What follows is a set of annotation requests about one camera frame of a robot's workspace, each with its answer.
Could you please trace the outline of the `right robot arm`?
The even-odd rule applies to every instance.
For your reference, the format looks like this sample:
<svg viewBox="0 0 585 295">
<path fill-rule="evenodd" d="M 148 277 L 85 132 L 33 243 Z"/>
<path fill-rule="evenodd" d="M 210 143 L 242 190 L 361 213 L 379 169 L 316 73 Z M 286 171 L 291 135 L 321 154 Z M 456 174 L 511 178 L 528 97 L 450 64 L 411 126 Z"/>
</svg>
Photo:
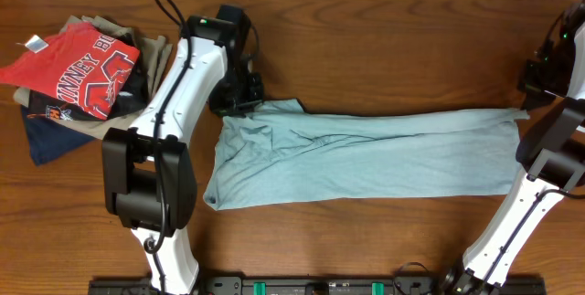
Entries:
<svg viewBox="0 0 585 295">
<path fill-rule="evenodd" d="M 577 199 L 584 184 L 584 2 L 563 11 L 535 59 L 526 63 L 518 87 L 526 110 L 553 108 L 520 141 L 521 169 L 483 234 L 435 285 L 436 294 L 543 294 L 539 276 L 508 274 L 517 254 L 546 214 L 565 198 Z"/>
</svg>

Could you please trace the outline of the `light blue t-shirt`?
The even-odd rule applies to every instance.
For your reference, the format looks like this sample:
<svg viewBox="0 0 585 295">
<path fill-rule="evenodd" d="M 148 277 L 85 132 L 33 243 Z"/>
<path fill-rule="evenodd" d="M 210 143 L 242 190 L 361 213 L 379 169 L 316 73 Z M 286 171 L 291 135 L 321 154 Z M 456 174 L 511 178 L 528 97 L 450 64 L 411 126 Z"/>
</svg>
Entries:
<svg viewBox="0 0 585 295">
<path fill-rule="evenodd" d="M 204 193 L 215 210 L 340 198 L 503 195 L 519 171 L 518 109 L 397 117 L 267 101 L 227 117 Z"/>
</svg>

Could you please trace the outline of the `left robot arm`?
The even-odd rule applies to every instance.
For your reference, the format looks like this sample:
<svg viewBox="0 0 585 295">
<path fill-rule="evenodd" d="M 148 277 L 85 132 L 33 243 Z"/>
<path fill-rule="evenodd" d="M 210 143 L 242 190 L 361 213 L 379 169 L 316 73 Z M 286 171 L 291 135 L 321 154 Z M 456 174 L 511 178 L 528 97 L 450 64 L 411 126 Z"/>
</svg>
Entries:
<svg viewBox="0 0 585 295">
<path fill-rule="evenodd" d="M 197 201 L 189 144 L 200 115 L 242 117 L 262 103 L 261 75 L 245 53 L 255 31 L 243 9 L 222 5 L 216 16 L 190 16 L 181 26 L 175 61 L 144 112 L 102 140 L 105 206 L 142 246 L 148 279 L 95 280 L 90 294 L 190 294 L 199 265 L 187 225 Z"/>
</svg>

